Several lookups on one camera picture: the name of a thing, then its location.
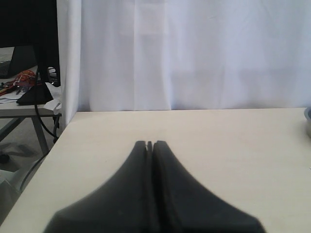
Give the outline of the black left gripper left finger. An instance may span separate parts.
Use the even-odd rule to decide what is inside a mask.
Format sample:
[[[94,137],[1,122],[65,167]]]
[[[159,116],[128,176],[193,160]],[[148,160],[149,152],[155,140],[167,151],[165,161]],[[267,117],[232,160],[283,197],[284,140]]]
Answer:
[[[137,141],[97,190],[57,211],[46,233],[152,232],[151,142]]]

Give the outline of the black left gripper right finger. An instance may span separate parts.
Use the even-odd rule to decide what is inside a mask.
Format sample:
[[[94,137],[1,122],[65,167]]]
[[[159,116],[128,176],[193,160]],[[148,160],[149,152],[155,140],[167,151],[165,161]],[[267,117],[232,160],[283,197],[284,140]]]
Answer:
[[[165,141],[154,144],[152,168],[161,232],[265,232],[257,218],[232,206],[200,184]]]

